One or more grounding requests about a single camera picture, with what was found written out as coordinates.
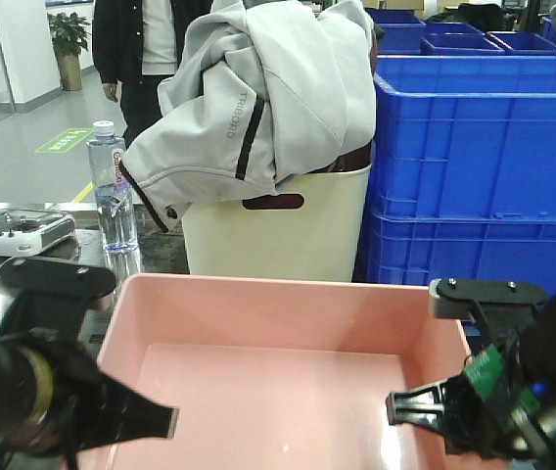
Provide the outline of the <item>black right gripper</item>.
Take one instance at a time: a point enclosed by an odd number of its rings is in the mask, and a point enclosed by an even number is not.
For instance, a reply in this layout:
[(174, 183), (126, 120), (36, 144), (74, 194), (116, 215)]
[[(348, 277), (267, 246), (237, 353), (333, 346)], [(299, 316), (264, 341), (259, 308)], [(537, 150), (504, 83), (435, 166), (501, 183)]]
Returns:
[(495, 345), (541, 403), (533, 416), (519, 411), (505, 434), (462, 375), (385, 399), (390, 426), (410, 424), (443, 436), (451, 453), (484, 459), (556, 460), (556, 295), (527, 282), (440, 278), (430, 282), (429, 312), (477, 330), (476, 348)]

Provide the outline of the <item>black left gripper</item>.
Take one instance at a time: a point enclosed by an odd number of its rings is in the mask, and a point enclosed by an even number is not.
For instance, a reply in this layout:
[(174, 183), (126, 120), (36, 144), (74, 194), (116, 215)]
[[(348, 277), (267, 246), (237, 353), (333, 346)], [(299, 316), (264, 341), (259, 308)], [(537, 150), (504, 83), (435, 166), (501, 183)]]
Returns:
[(116, 288), (107, 268), (51, 258), (10, 258), (0, 284), (15, 298), (0, 322), (0, 448), (72, 455), (147, 438), (172, 439), (179, 408), (103, 374), (74, 340), (89, 309), (106, 309)]

